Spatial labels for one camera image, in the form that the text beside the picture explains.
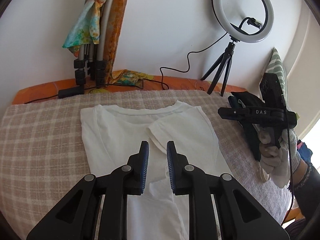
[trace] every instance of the silver screw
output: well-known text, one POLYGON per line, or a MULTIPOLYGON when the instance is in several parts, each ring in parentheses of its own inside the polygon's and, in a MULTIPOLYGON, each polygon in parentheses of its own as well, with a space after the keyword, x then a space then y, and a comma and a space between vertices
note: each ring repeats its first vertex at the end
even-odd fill
POLYGON ((92 174, 88 174, 84 176, 85 181, 92 181, 94 179, 94 176, 92 174))
POLYGON ((226 181, 229 181, 229 180, 232 179, 231 175, 228 174, 228 173, 223 174, 223 175, 222 175, 222 178, 223 178, 224 180, 226 180, 226 181))
POLYGON ((125 165, 125 166, 122 166, 121 168, 123 171, 131 171, 131 166, 130 165, 125 165))
POLYGON ((194 166, 192 166, 192 165, 186 165, 186 166, 184 167, 184 169, 185 169, 186 171, 193 171, 195 168, 194 168, 194 166))

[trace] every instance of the metal tripod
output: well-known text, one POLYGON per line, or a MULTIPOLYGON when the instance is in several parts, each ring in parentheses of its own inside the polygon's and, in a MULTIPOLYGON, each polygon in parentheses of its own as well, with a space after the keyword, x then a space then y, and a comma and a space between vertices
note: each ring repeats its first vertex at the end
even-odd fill
POLYGON ((221 88, 221 93, 220 95, 223 97, 224 90, 226 89, 227 85, 227 80, 229 77, 229 72, 231 68, 231 63, 232 63, 232 55, 233 55, 233 50, 235 48, 234 41, 229 42, 228 47, 226 47, 224 53, 218 58, 218 60, 212 65, 212 67, 207 71, 207 73, 201 78, 201 80, 205 80, 219 65, 219 68, 217 70, 216 75, 214 76, 214 79, 207 91, 207 93, 210 95, 214 88, 216 87, 219 78, 221 77, 222 72, 226 68, 226 73, 224 75, 224 80, 223 80, 223 85, 221 88))

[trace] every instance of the white glove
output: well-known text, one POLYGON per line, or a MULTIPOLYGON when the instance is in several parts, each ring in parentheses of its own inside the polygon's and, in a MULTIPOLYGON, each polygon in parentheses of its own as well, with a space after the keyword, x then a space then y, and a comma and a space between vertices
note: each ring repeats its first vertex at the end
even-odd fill
MULTIPOLYGON (((290 151, 292 161, 292 173, 296 171, 300 164, 300 155, 297 152, 297 137, 293 130, 289 130, 290 151)), ((290 179, 290 164, 288 152, 288 134, 283 130, 280 138, 280 149, 270 144, 270 134, 261 129, 259 132, 261 141, 259 150, 261 153, 260 166, 267 174, 270 174, 274 184, 279 188, 285 187, 290 179)))

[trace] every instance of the bed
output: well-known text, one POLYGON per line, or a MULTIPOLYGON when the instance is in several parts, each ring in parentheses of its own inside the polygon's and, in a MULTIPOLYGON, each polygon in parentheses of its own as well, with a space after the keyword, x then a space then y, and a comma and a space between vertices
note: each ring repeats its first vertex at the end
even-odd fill
POLYGON ((97 104, 158 109, 177 100, 201 106, 219 139, 234 177, 278 221, 290 201, 287 189, 262 183, 259 164, 237 122, 223 120, 226 93, 151 90, 94 93, 41 103, 10 106, 0 126, 0 210, 21 239, 84 175, 90 173, 81 138, 80 109, 97 104))

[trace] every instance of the tripod leg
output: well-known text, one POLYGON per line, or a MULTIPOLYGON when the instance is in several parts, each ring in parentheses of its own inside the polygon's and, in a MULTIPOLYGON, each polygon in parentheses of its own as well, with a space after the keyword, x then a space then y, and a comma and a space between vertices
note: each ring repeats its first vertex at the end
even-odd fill
POLYGON ((224 74, 224 80, 223 80, 221 93, 220 93, 220 95, 222 97, 223 97, 223 94, 224 94, 224 90, 226 89, 226 85, 227 85, 227 81, 228 81, 228 77, 229 77, 229 73, 230 73, 231 64, 232 64, 232 56, 228 61, 227 68, 226 68, 226 73, 224 74))
POLYGON ((218 81, 219 81, 219 78, 221 77, 221 74, 223 72, 223 70, 225 69, 227 63, 229 62, 229 59, 231 58, 231 55, 227 54, 227 53, 224 53, 223 54, 223 59, 221 61, 221 64, 217 70, 217 73, 216 75, 214 76, 214 79, 212 80, 212 83, 207 91, 207 94, 210 95, 212 93, 212 91, 214 90, 214 88, 216 87, 218 81))
POLYGON ((212 67, 211 68, 209 68, 209 70, 207 71, 207 73, 206 74, 204 74, 204 76, 200 79, 200 80, 205 80, 211 73, 212 73, 212 71, 214 71, 216 68, 217 68, 217 66, 219 66, 219 64, 221 63, 221 61, 222 61, 222 58, 223 58, 223 53, 221 54, 221 56, 217 59, 217 61, 212 65, 212 67))

